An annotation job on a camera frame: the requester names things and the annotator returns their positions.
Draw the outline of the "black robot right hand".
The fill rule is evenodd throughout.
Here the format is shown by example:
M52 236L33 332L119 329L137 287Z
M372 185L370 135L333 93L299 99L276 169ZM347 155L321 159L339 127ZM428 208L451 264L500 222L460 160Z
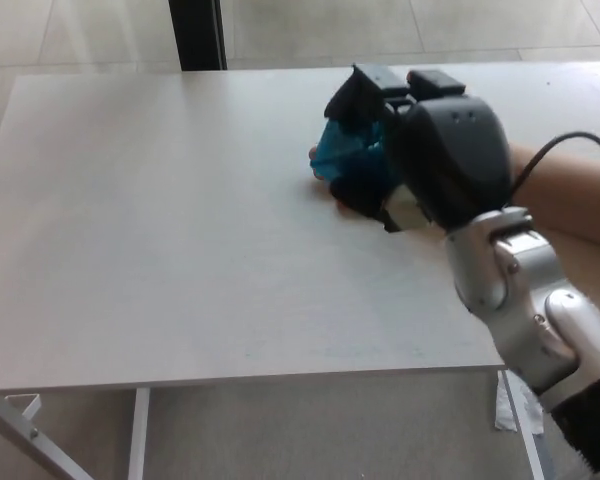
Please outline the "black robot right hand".
M491 107L441 70L356 64L329 100L310 158L331 194L355 212L405 230L408 208L444 230L501 209L510 150Z

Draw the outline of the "bare person hand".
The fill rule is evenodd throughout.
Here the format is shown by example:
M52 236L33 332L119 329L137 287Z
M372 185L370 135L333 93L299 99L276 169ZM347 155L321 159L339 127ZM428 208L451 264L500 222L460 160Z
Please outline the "bare person hand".
M309 165L309 168L313 176L313 179L309 185L311 197L315 200L332 203L341 216L352 215L353 211L350 210L342 201L336 199L331 194L330 184L324 179L324 177L319 175L312 165Z

